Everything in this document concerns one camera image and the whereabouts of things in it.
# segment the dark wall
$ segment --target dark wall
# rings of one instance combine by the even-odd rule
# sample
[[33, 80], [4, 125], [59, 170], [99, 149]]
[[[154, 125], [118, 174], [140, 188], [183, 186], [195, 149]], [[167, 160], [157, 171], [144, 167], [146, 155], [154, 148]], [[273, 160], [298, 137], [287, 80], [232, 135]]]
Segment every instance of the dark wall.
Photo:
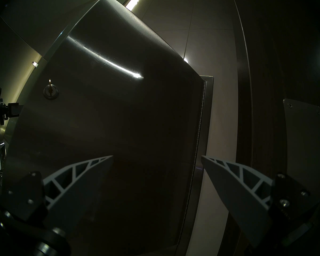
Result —
[[[320, 107], [320, 0], [234, 1], [240, 104], [236, 161], [273, 178], [287, 170], [283, 99]], [[313, 251], [308, 255], [320, 255], [320, 209], [316, 218], [304, 237], [309, 241], [295, 248]], [[229, 215], [220, 253], [226, 249], [232, 255], [238, 244], [235, 255], [242, 254], [247, 241], [240, 234]]]

